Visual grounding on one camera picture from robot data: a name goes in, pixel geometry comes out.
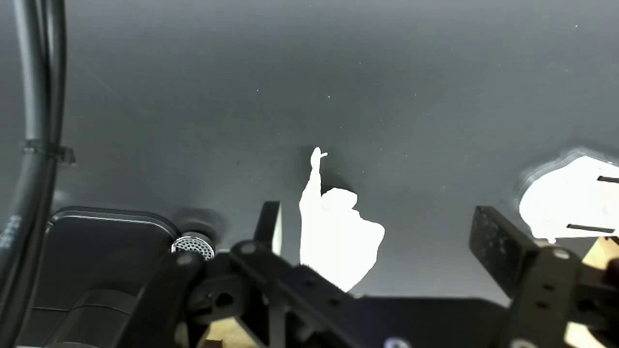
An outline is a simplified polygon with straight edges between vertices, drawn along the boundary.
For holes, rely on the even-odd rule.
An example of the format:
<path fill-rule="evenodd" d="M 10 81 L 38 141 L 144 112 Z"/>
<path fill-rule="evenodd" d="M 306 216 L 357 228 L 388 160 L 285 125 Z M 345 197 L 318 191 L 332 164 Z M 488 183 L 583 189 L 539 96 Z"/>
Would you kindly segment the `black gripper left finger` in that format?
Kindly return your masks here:
<path fill-rule="evenodd" d="M 268 201 L 254 236 L 231 251 L 175 251 L 140 296 L 128 348 L 198 348 L 221 319 L 237 319 L 262 348 L 353 348 L 351 298 L 273 251 L 279 222 L 281 203 Z"/>

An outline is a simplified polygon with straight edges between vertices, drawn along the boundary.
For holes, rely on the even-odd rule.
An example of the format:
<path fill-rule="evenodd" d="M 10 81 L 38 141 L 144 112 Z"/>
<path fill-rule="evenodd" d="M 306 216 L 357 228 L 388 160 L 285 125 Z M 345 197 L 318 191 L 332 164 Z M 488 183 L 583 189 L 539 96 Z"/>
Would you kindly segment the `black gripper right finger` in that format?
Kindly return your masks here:
<path fill-rule="evenodd" d="M 496 207 L 477 207 L 471 251 L 511 299 L 496 348 L 573 348 L 571 323 L 606 348 L 619 348 L 619 259 L 604 269 L 573 251 L 539 245 Z"/>

